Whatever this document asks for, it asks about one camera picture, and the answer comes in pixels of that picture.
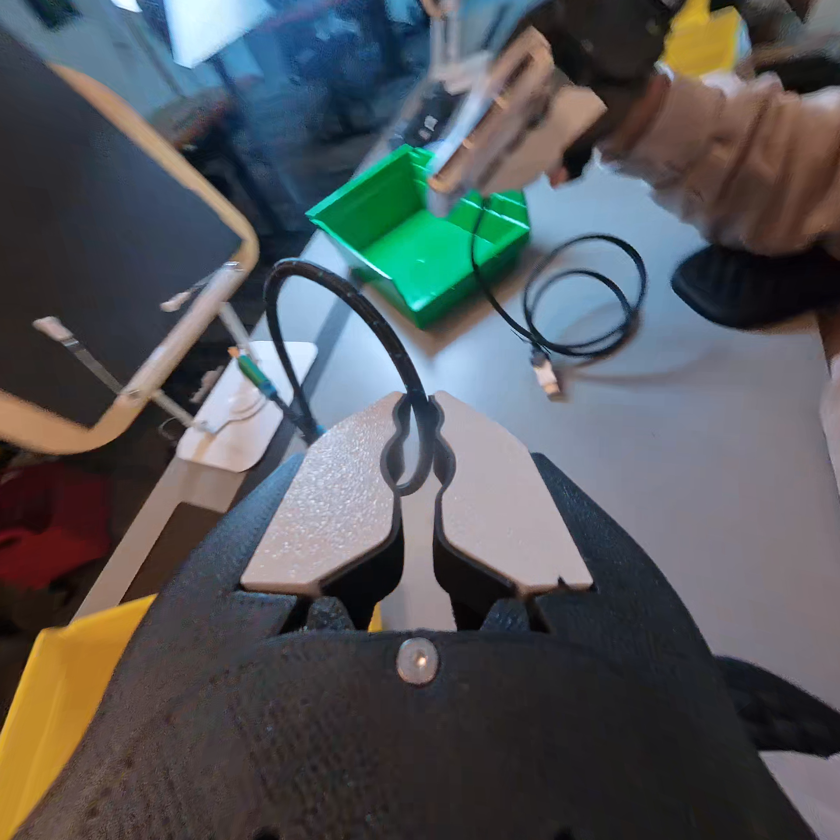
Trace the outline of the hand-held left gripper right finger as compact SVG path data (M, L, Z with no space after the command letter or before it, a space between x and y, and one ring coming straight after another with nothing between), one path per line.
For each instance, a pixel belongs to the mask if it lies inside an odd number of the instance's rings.
M526 445L445 391L432 401L442 547L517 596L590 590L592 574Z

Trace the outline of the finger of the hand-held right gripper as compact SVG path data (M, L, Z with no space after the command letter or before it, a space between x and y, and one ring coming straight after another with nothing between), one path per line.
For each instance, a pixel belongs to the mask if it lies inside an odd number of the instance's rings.
M550 98L467 98L428 163L428 211L448 215L492 177L546 120Z
M474 84L454 117L452 133L486 132L487 125L515 120L544 96L552 80L549 41L536 28L524 29Z

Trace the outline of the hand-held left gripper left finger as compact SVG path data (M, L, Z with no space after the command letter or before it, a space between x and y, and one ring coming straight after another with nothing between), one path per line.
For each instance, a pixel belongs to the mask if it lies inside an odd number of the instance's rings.
M240 578L247 592L323 592L398 530L385 448L403 429L392 392L313 444Z

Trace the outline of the green plastic bin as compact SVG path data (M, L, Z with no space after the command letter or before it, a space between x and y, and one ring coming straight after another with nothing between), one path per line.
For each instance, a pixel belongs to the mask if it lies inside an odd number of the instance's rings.
M432 156L403 144L307 211L352 273L419 329L483 298L474 266L487 287L509 276L531 233L522 192L472 192L446 217L430 213Z

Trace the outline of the black braided cable silver plug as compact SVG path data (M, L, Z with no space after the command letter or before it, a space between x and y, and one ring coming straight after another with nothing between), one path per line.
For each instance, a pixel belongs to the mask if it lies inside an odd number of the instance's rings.
M636 335L642 320L642 309L648 294L648 271L642 256L626 240L609 234L585 234L571 238L554 247L542 257L527 278L521 297L523 322L513 318L495 297L490 283L483 277L476 258L476 246L480 227L488 214L490 199L484 197L479 204L476 220L469 238L469 262L472 275L484 299L500 315L509 329L524 342L530 351L529 363L539 387L551 401L564 399L563 377L558 361L570 360L579 365L588 365L606 360L623 349ZM552 263L565 251L577 245L604 243L620 250L629 258L637 272L637 297L631 301L622 288L613 279L603 273L584 268L559 269L549 272ZM594 280L610 291L623 313L623 320L612 330L577 343L560 343L549 340L536 326L534 320L536 308L553 286L570 277L582 277Z

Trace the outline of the yellow plastic bin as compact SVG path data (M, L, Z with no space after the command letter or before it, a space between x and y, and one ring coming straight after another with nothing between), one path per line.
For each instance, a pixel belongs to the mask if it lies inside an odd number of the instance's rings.
M155 595L36 638L1 736L1 838L11 838L79 745Z

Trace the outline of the person's right forearm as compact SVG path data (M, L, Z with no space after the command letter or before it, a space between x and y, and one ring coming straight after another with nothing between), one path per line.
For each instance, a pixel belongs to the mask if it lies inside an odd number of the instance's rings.
M821 246L838 258L838 87L800 94L774 73L658 70L598 149L712 243L762 256Z

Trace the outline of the person's right hand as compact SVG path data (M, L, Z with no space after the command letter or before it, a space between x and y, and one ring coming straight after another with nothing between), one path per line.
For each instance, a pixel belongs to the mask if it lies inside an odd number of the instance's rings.
M620 151L641 129L665 81L657 71L671 25L684 2L550 2L540 31L555 65L605 105L603 115L563 153L562 171L578 178L600 144Z

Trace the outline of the black cushion pad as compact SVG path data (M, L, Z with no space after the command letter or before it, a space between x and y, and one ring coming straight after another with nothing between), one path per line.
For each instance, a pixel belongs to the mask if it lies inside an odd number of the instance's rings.
M749 740L761 753L839 754L839 712L798 685L737 658L717 666Z
M670 284L703 319L752 331L837 305L839 261L822 247L764 256L710 245L685 259Z

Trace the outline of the red plastic bin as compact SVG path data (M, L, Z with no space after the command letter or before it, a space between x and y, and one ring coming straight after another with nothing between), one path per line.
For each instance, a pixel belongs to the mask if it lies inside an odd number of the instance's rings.
M110 482L61 462L2 474L1 582L18 590L52 581L110 550Z

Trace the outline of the white softbox studio light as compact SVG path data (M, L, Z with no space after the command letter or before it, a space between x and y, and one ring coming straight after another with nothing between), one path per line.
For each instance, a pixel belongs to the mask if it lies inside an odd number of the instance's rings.
M267 1L164 1L176 64L192 69L275 12Z

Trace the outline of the black wood-rimmed board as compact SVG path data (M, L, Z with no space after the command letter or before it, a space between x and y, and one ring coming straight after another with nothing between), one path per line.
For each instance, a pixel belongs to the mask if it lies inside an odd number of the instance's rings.
M2 441L111 443L259 261L248 219L130 104L2 28Z

